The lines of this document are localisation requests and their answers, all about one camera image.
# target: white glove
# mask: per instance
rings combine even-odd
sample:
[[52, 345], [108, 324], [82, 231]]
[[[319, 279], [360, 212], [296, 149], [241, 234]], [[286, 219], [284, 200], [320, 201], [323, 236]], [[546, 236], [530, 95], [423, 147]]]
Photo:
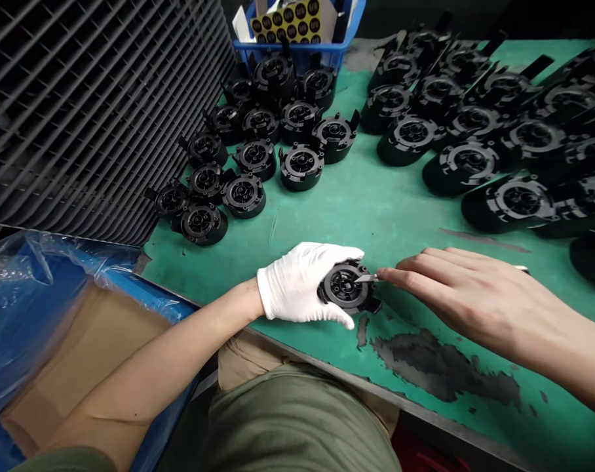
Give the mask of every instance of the white glove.
[[353, 329], [352, 317], [335, 304], [325, 304], [317, 287], [338, 262], [359, 260], [361, 249], [301, 243], [273, 264], [258, 269], [258, 290], [268, 319], [304, 321], [333, 320]]

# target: black metal grille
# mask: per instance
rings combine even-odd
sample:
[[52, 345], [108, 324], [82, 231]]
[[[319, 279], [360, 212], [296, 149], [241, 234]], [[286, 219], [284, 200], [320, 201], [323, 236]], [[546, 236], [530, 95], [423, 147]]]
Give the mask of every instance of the black metal grille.
[[233, 64], [220, 0], [0, 1], [0, 224], [146, 242]]

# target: cardboard box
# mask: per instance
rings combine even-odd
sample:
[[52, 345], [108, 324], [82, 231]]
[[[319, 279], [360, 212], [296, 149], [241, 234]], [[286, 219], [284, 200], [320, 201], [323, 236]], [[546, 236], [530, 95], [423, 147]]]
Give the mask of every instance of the cardboard box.
[[26, 457], [131, 354], [166, 331], [168, 321], [132, 298], [90, 284], [57, 352], [0, 415]]

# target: blue bin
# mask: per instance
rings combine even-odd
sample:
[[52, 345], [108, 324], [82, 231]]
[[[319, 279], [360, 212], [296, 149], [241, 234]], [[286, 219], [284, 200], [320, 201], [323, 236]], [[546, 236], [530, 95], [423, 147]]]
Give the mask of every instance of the blue bin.
[[[353, 14], [351, 23], [348, 25], [348, 29], [345, 33], [345, 40], [342, 43], [328, 43], [318, 45], [303, 45], [303, 44], [291, 44], [291, 57], [296, 65], [298, 73], [304, 73], [309, 69], [311, 63], [311, 54], [316, 52], [322, 53], [322, 65], [332, 66], [336, 71], [341, 69], [343, 64], [343, 57], [345, 52], [348, 50], [350, 41], [352, 41], [356, 35], [359, 23], [361, 23], [361, 17], [363, 16], [363, 10], [365, 10], [365, 1], [358, 0], [356, 2], [355, 12]], [[274, 0], [267, 0], [269, 6], [274, 3]], [[350, 1], [344, 3], [344, 11], [346, 14], [350, 12]], [[245, 13], [245, 17], [248, 21], [248, 28], [250, 34], [252, 28], [249, 25], [249, 21], [256, 16], [256, 8], [254, 2], [250, 5]], [[258, 44], [258, 43], [241, 43], [240, 41], [234, 40], [234, 49], [240, 53], [240, 58], [243, 63], [248, 64], [247, 58], [250, 54], [254, 55], [254, 59], [258, 63], [260, 59], [265, 55], [267, 50], [282, 50], [281, 44]]]

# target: workbench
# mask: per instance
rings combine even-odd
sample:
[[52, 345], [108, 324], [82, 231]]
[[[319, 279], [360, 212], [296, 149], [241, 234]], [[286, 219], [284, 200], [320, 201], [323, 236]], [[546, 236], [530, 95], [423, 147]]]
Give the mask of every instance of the workbench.
[[[492, 59], [522, 70], [545, 53], [556, 62], [541, 80], [592, 45], [506, 41]], [[349, 119], [362, 109], [379, 55], [370, 54], [375, 60], [366, 66], [366, 51], [351, 45], [324, 116], [340, 112]], [[432, 151], [409, 167], [388, 167], [376, 154], [379, 139], [359, 128], [345, 160], [326, 166], [320, 182], [303, 193], [285, 190], [278, 169], [264, 183], [264, 211], [251, 220], [230, 216], [227, 235], [215, 246], [197, 247], [159, 223], [144, 246], [152, 260], [143, 277], [207, 304], [302, 241], [359, 247], [370, 271], [428, 246], [456, 246], [527, 266], [532, 277], [595, 321], [595, 286], [572, 268], [569, 241], [543, 240], [531, 231], [477, 234], [461, 216], [460, 198], [436, 197], [425, 188], [421, 170]], [[232, 159], [227, 166], [236, 168]], [[329, 322], [266, 319], [249, 329], [512, 465], [595, 470], [595, 413], [553, 382], [450, 330], [413, 296], [380, 284], [377, 297], [383, 309], [357, 315], [353, 331]]]

